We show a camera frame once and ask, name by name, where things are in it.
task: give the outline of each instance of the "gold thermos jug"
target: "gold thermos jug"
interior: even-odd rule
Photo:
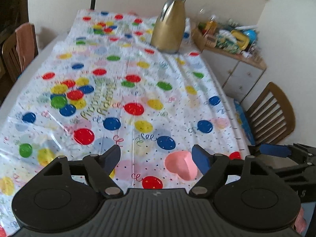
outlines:
[[[186,0],[167,0],[156,20],[150,44],[166,53],[178,52],[185,29]]]

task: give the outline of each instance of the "silver bolt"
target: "silver bolt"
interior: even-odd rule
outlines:
[[[121,192],[121,189],[118,187],[108,187],[105,189],[107,195],[118,195]]]
[[[207,189],[203,186],[197,186],[197,187],[193,187],[192,188],[192,192],[195,195],[200,195],[200,194],[206,194],[207,193]]]

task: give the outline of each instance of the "pink heart-shaped bowl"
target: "pink heart-shaped bowl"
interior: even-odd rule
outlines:
[[[198,167],[193,162],[192,155],[188,151],[170,153],[165,158],[165,168],[186,181],[195,179],[198,174]]]

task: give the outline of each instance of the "wooden chair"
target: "wooden chair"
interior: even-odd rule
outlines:
[[[284,92],[272,82],[247,110],[246,116],[256,147],[262,143],[277,144],[295,128],[293,107]]]
[[[32,24],[33,38],[34,38],[34,58],[38,55],[37,43],[35,38],[35,27]],[[21,65],[18,53],[16,52],[16,33],[14,32],[5,40],[2,46],[2,56],[7,71],[13,81],[16,82],[19,75],[22,74]]]

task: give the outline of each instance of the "brown cloth on chair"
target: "brown cloth on chair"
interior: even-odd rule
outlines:
[[[16,33],[16,51],[21,64],[21,71],[34,59],[34,37],[32,25],[27,22],[15,30]]]

